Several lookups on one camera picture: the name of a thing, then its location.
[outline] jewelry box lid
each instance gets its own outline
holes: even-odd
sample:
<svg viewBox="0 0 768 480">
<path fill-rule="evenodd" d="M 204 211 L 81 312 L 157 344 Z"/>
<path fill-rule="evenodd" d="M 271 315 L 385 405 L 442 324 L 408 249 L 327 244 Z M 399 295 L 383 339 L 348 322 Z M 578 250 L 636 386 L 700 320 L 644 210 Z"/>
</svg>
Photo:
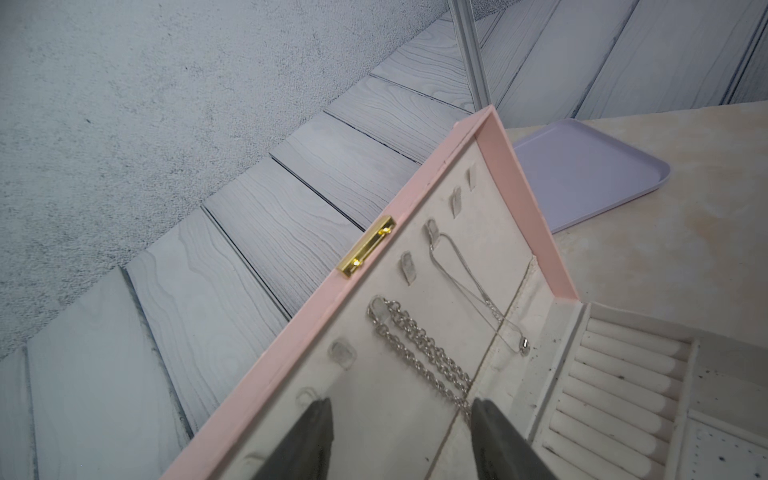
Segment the jewelry box lid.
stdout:
<svg viewBox="0 0 768 480">
<path fill-rule="evenodd" d="M 278 392 L 297 375 L 297 366 L 306 361 L 308 352 L 319 342 L 318 338 L 328 331 L 329 324 L 335 321 L 351 298 L 364 290 L 367 283 L 376 283 L 372 280 L 376 275 L 372 274 L 377 268 L 388 268 L 379 266 L 380 258 L 398 240 L 401 231 L 405 231 L 409 222 L 417 217 L 417 213 L 428 200 L 436 201 L 433 198 L 434 193 L 439 190 L 438 187 L 452 167 L 462 156 L 466 157 L 469 151 L 482 159 L 482 171 L 489 174 L 488 188 L 500 199 L 497 204 L 508 210 L 507 217 L 511 214 L 509 223 L 519 232 L 520 241 L 527 244 L 529 254 L 534 257 L 533 263 L 536 263 L 548 291 L 551 291 L 555 299 L 578 301 L 576 289 L 560 258 L 547 223 L 538 209 L 501 120 L 492 106 L 484 108 L 454 125 L 448 137 L 384 209 L 381 217 L 363 234 L 360 242 L 339 264 L 339 268 L 332 271 L 307 300 L 162 478 L 222 478 L 221 474 L 236 455 L 236 450 L 253 434 L 254 428 L 263 421 L 267 410 L 274 409 L 279 397 Z M 491 223 L 484 226 L 487 231 L 484 230 L 482 234 L 486 237 L 493 236 L 496 230 L 492 225 L 494 220 L 491 213 L 484 212 L 486 216 L 483 218 Z M 503 244 L 505 238 L 496 238 L 495 242 Z M 386 285 L 386 282 L 377 281 L 377 288 Z M 365 325 L 365 328 L 371 338 L 366 342 L 373 342 L 375 339 L 370 335 L 373 327 Z M 289 422 L 284 425 L 284 432 L 287 432 L 292 424 L 293 422 Z M 255 458 L 253 461 L 260 465 L 263 458 Z M 244 472 L 242 476 L 250 478 L 252 474 L 253 472 Z"/>
</svg>

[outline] white velvet lining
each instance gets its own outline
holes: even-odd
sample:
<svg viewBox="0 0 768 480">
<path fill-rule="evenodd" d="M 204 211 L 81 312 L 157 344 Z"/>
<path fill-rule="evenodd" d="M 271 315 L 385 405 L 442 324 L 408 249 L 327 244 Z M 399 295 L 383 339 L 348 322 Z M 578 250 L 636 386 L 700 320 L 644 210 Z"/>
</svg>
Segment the white velvet lining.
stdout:
<svg viewBox="0 0 768 480">
<path fill-rule="evenodd" d="M 468 185 L 470 168 L 475 183 L 473 189 Z M 462 209 L 454 218 L 449 198 L 456 187 L 463 190 Z M 398 300 L 470 376 L 477 373 L 495 338 L 496 325 L 484 306 L 471 304 L 432 265 L 429 243 L 422 230 L 429 218 L 434 218 L 440 230 L 453 238 L 498 308 L 502 312 L 509 308 L 532 259 L 531 250 L 473 142 L 412 219 L 396 227 L 397 237 L 379 258 L 376 268 L 329 322 L 273 397 L 266 414 L 221 478 L 251 478 L 299 418 L 307 398 L 312 396 L 330 397 L 333 404 L 334 441 L 329 478 L 421 479 L 426 476 L 456 408 L 374 333 L 366 318 L 366 307 L 374 295 Z M 406 250 L 411 252 L 416 270 L 411 286 L 399 266 Z M 445 238 L 436 247 L 435 255 L 447 271 L 475 291 Z M 533 339 L 538 336 L 553 300 L 538 269 L 534 280 L 531 286 L 535 286 L 535 295 L 511 313 L 520 320 L 525 335 Z M 415 351 L 391 322 L 389 328 Z M 524 366 L 506 345 L 516 348 L 518 334 L 509 327 L 502 332 L 504 340 L 496 337 L 494 345 L 495 356 L 503 356 L 511 370 L 503 387 L 508 391 L 502 395 L 507 395 L 513 394 Z M 357 358 L 348 369 L 328 355 L 329 346 L 340 338 L 356 351 Z M 428 365 L 423 356 L 417 357 Z"/>
</svg>

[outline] lavender plastic tray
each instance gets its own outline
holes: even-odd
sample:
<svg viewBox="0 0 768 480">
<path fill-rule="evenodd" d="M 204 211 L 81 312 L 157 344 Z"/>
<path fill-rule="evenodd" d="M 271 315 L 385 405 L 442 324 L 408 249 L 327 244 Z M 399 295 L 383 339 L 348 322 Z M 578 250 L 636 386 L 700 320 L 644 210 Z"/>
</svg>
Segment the lavender plastic tray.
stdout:
<svg viewBox="0 0 768 480">
<path fill-rule="evenodd" d="M 576 120 L 560 120 L 513 144 L 552 233 L 660 187 L 667 162 Z"/>
</svg>

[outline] wood grain panel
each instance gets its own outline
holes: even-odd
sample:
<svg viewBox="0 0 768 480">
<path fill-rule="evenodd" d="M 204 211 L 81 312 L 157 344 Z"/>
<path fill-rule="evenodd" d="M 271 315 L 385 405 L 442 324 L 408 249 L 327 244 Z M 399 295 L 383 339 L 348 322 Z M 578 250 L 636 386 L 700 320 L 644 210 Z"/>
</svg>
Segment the wood grain panel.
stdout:
<svg viewBox="0 0 768 480">
<path fill-rule="evenodd" d="M 391 82 L 365 77 L 326 108 L 333 117 L 423 163 L 467 111 Z"/>
<path fill-rule="evenodd" d="M 504 10 L 499 10 L 496 13 L 486 15 L 475 22 L 475 31 L 478 34 L 478 42 L 480 43 L 480 46 L 485 45 L 485 41 L 488 40 L 488 36 L 491 34 L 491 31 L 503 14 Z"/>
<path fill-rule="evenodd" d="M 478 21 L 475 22 L 475 31 L 478 34 L 478 41 L 480 42 L 480 45 L 483 45 L 483 43 L 485 43 L 485 41 L 488 40 L 488 34 L 491 33 L 491 30 L 496 25 L 496 22 L 500 19 L 500 17 L 503 14 L 504 14 L 504 10 L 499 10 L 496 13 L 491 13 L 490 15 L 486 15 L 485 17 L 480 18 Z M 453 16 L 451 15 L 451 11 L 448 10 L 446 13 L 442 14 L 439 20 L 453 23 Z"/>
<path fill-rule="evenodd" d="M 270 152 L 361 228 L 367 228 L 419 165 L 320 113 Z"/>
<path fill-rule="evenodd" d="M 188 425 L 124 274 L 114 269 L 29 340 L 41 480 L 158 478 Z"/>
<path fill-rule="evenodd" d="M 26 347 L 0 361 L 0 478 L 35 480 L 35 427 Z"/>
<path fill-rule="evenodd" d="M 491 100 L 504 96 L 560 0 L 521 0 L 507 7 L 482 46 Z"/>
<path fill-rule="evenodd" d="M 729 103 L 768 100 L 768 33 L 766 30 L 768 28 L 763 25 L 762 34 L 757 36 L 757 46 L 749 57 L 749 62 Z"/>
<path fill-rule="evenodd" d="M 205 206 L 291 316 L 362 236 L 270 158 L 208 198 Z"/>
<path fill-rule="evenodd" d="M 287 319 L 201 209 L 126 270 L 197 432 Z"/>
<path fill-rule="evenodd" d="M 637 0 L 562 0 L 498 104 L 504 126 L 570 118 Z"/>
<path fill-rule="evenodd" d="M 435 20 L 371 73 L 456 107 L 475 111 L 453 22 Z"/>
<path fill-rule="evenodd" d="M 640 0 L 576 118 L 718 105 L 768 0 Z"/>
</svg>

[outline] silver chain necklace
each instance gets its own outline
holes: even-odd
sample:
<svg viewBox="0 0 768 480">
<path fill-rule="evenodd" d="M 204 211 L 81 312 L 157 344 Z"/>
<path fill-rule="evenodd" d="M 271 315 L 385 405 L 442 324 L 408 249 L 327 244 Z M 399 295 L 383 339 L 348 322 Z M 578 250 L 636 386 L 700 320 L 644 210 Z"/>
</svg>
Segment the silver chain necklace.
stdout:
<svg viewBox="0 0 768 480">
<path fill-rule="evenodd" d="M 455 386 L 460 396 L 457 396 L 450 388 L 445 386 L 442 380 L 438 379 L 432 370 L 428 369 L 421 360 L 415 357 L 413 351 L 409 350 L 400 338 L 389 331 L 389 327 L 384 323 L 386 318 L 383 315 L 392 317 L 392 322 L 400 328 L 416 348 L 423 353 L 427 360 L 434 365 L 446 380 Z M 387 300 L 382 296 L 374 296 L 368 304 L 368 317 L 373 322 L 376 333 L 385 339 L 389 346 L 400 355 L 408 365 L 413 366 L 419 375 L 435 387 L 435 389 L 451 403 L 456 405 L 469 419 L 471 411 L 467 395 L 472 386 L 472 379 L 469 374 L 461 369 L 456 362 L 445 354 L 445 350 L 435 344 L 435 339 L 427 336 L 424 329 L 419 328 L 416 321 L 411 318 L 406 310 L 400 308 L 400 303 L 394 300 Z"/>
<path fill-rule="evenodd" d="M 449 280 L 451 280 L 458 287 L 458 291 L 460 291 L 462 295 L 464 295 L 464 297 L 467 300 L 469 300 L 470 303 L 472 301 L 469 299 L 469 296 L 473 296 L 477 301 L 485 304 L 485 306 L 487 306 L 488 309 L 491 311 L 491 315 L 493 315 L 493 318 L 495 318 L 496 321 L 498 322 L 498 327 L 501 327 L 502 324 L 506 322 L 509 326 L 512 327 L 512 329 L 514 329 L 517 333 L 519 333 L 520 341 L 518 343 L 517 352 L 522 356 L 528 355 L 531 352 L 531 343 L 528 341 L 528 337 L 526 337 L 525 334 L 523 334 L 523 331 L 520 329 L 519 326 L 515 325 L 513 322 L 507 321 L 507 319 L 504 317 L 504 313 L 502 313 L 501 310 L 496 306 L 496 304 L 493 303 L 493 300 L 491 300 L 491 297 L 485 292 L 485 289 L 482 287 L 482 285 L 480 285 L 480 282 L 477 280 L 477 278 L 475 278 L 475 275 L 469 269 L 469 265 L 467 265 L 467 261 L 464 260 L 464 256 L 462 255 L 462 252 L 456 246 L 456 242 L 454 242 L 453 239 L 447 233 L 441 232 L 437 227 L 437 223 L 432 218 L 427 220 L 427 223 L 425 224 L 424 228 L 427 232 L 427 235 L 429 236 L 429 258 L 432 259 L 432 263 L 434 263 L 435 266 L 438 268 L 438 270 L 440 270 L 443 273 L 443 275 L 447 276 Z M 437 241 L 440 237 L 444 237 L 451 244 L 453 251 L 456 253 L 456 256 L 458 257 L 458 261 L 461 262 L 462 266 L 464 267 L 464 270 L 466 270 L 467 274 L 469 275 L 469 278 L 472 279 L 472 282 L 475 284 L 478 291 L 480 292 L 480 296 L 475 295 L 475 293 L 472 292 L 472 290 L 470 290 L 469 288 L 464 286 L 461 282 L 459 282 L 453 275 L 448 273 L 448 271 L 444 268 L 444 266 L 439 261 L 437 261 L 437 259 L 435 258 L 435 245 L 437 244 Z"/>
</svg>

